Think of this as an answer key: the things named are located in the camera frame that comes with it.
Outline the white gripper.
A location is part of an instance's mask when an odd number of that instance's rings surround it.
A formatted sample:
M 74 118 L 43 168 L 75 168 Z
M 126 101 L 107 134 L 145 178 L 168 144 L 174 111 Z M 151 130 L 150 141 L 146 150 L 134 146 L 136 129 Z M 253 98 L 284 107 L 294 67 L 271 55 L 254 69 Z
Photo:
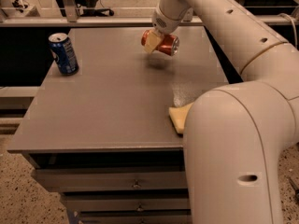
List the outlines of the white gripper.
M 160 7 L 156 7 L 152 15 L 152 25 L 155 29 L 146 32 L 146 41 L 144 50 L 147 53 L 152 53 L 161 44 L 164 35 L 173 33 L 181 23 L 185 13 L 181 13 L 175 18 L 170 18 L 163 14 Z

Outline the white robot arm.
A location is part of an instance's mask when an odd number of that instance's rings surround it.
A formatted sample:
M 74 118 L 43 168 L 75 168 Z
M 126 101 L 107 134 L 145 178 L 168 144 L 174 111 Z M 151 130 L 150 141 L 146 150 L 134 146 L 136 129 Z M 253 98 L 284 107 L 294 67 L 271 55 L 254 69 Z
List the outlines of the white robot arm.
M 280 153 L 299 141 L 298 51 L 234 0 L 160 0 L 152 52 L 193 9 L 241 82 L 191 106 L 183 150 L 192 224 L 283 224 Z

